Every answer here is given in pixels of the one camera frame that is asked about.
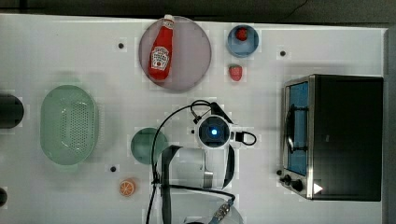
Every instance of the oven handle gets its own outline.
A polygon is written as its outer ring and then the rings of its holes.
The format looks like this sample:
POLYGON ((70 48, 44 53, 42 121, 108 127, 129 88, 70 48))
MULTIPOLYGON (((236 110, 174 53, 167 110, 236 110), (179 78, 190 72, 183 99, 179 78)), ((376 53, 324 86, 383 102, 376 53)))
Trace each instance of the oven handle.
POLYGON ((294 123, 295 123, 295 112, 297 110, 308 111, 308 107, 297 107, 295 105, 291 105, 288 111, 288 115, 286 116, 285 126, 286 126, 286 134, 285 140, 286 145, 288 146, 288 150, 290 153, 293 153, 295 150, 306 150, 306 147, 294 147, 294 123))

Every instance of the red strawberry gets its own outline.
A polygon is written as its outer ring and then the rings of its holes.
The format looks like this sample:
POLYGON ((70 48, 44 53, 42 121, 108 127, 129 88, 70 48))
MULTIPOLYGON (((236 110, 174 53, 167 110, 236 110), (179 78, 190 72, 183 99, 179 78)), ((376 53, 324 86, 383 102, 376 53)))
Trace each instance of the red strawberry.
POLYGON ((240 27, 236 30, 235 36, 240 41, 245 41, 248 39, 248 30, 245 27, 240 27))
POLYGON ((230 77, 234 81, 239 81, 242 78, 242 66, 238 64, 231 64, 228 68, 228 72, 230 73, 230 77))

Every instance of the dark green bowl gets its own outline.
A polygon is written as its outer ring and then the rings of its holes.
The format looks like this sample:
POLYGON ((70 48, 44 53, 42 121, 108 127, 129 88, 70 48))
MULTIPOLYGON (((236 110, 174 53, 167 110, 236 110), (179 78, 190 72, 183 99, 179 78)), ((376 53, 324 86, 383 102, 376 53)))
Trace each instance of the dark green bowl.
MULTIPOLYGON (((134 157, 144 164, 151 164, 151 148, 157 129, 142 129, 134 135, 131 151, 134 157)), ((157 162, 161 152, 168 147, 168 140, 162 132, 158 133, 154 148, 154 162, 157 162)))

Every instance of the black cylinder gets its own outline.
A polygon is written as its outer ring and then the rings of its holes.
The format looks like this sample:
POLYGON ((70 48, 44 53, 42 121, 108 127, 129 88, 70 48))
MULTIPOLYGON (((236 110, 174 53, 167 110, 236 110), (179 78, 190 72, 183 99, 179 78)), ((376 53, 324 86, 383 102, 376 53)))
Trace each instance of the black cylinder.
POLYGON ((23 118, 22 102, 15 96, 0 94, 0 128, 10 129, 17 126, 23 118))
POLYGON ((4 189, 0 188, 0 207, 7 202, 7 193, 4 189))
POLYGON ((301 190, 303 190, 304 186, 303 186, 303 182, 298 179, 291 181, 291 187, 300 192, 301 190))
POLYGON ((289 186, 291 182, 291 177, 289 175, 285 175, 283 176, 283 178, 280 178, 279 180, 285 183, 286 186, 289 186))

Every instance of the green plastic basket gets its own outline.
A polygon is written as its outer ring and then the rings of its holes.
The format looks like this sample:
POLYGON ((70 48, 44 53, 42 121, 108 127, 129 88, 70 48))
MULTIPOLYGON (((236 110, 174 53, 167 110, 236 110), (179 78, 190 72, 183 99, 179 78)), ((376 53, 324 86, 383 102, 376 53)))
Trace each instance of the green plastic basket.
POLYGON ((98 133, 98 108, 87 92, 71 85, 49 92, 41 106, 40 143, 50 160, 60 165, 84 161, 98 133))

